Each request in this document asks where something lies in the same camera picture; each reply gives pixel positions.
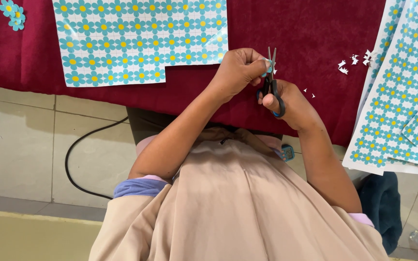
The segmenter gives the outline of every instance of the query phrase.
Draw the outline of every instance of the tiled floor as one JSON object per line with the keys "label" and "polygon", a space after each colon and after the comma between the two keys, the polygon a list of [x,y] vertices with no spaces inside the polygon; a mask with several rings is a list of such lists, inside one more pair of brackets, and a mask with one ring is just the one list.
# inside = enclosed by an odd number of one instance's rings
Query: tiled floor
{"label": "tiled floor", "polygon": [[[115,104],[0,88],[0,210],[16,211],[18,206],[28,214],[101,220],[104,210],[98,208],[104,209],[108,201],[74,188],[64,160],[76,139],[125,117],[125,108]],[[283,140],[296,154],[289,165],[305,177],[298,139],[285,136]],[[345,148],[334,148],[342,158]],[[80,186],[112,195],[135,158],[126,121],[82,141],[73,150],[69,167]],[[356,170],[348,174],[356,183],[362,177]],[[408,235],[418,229],[418,175],[398,173],[398,180],[404,225],[399,247],[415,248],[409,245]]]}

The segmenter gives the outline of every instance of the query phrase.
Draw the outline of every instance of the beige shirt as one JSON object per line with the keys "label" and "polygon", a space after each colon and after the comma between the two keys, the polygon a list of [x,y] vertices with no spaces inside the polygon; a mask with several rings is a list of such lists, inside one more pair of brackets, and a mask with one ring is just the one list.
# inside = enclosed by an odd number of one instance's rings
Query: beige shirt
{"label": "beige shirt", "polygon": [[90,261],[388,260],[371,226],[331,207],[246,130],[200,135],[173,185],[108,203]]}

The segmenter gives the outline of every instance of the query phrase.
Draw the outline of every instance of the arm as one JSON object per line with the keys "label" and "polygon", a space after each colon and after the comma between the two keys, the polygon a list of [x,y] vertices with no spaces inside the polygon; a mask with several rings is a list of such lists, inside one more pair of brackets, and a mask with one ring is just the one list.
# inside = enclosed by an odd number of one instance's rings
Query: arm
{"label": "arm", "polygon": [[[335,154],[327,129],[315,109],[296,85],[277,80],[277,86],[286,108],[282,119],[298,131],[307,182],[330,205],[348,213],[362,213],[356,188]],[[280,111],[272,94],[261,96],[261,103],[277,113]]]}
{"label": "arm", "polygon": [[140,153],[129,178],[157,175],[170,180],[217,109],[248,83],[260,83],[270,65],[250,48],[228,51],[211,83]]}

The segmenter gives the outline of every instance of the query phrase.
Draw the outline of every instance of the red tablecloth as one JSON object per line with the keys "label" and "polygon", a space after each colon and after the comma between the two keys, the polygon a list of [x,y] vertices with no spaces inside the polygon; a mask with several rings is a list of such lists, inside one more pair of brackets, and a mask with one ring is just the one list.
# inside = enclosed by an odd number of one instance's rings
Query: red tablecloth
{"label": "red tablecloth", "polygon": [[[24,8],[25,29],[13,31],[0,11],[0,87],[69,95],[179,114],[212,79],[218,65],[171,66],[166,83],[66,87],[51,0],[14,0]],[[331,140],[348,145],[367,67],[351,65],[377,37],[385,0],[227,0],[229,49],[277,47],[277,79],[295,83],[322,117]],[[337,64],[348,63],[348,75]],[[257,87],[222,106],[212,121],[295,136],[258,106]]]}

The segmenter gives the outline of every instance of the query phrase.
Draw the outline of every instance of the person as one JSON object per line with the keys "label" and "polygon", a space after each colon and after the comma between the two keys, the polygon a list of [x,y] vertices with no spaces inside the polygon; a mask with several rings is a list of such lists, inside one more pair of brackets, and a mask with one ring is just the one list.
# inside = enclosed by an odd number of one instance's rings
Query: person
{"label": "person", "polygon": [[[307,182],[277,155],[278,136],[209,123],[269,67],[253,49],[231,50],[179,116],[128,109],[138,156],[108,203],[90,261],[388,259],[296,85],[277,80],[281,120],[298,132]],[[279,112],[272,94],[258,104]]]}

